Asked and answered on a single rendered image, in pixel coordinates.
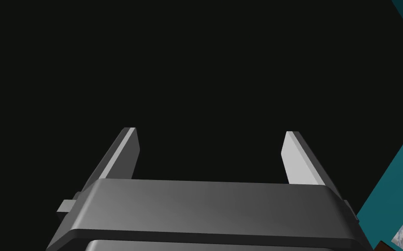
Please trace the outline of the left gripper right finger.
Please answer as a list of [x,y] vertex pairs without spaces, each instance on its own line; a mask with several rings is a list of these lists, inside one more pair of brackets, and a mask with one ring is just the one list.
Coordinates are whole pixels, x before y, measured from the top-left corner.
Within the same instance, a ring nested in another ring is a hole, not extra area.
[[289,184],[327,186],[342,199],[332,179],[300,132],[286,132],[281,148],[281,158]]

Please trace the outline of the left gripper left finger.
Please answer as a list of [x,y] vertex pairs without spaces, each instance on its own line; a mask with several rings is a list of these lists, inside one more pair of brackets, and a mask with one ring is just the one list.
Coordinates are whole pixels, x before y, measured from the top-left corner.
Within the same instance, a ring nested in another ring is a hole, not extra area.
[[139,152],[136,128],[122,129],[94,169],[82,191],[85,191],[98,179],[131,179]]

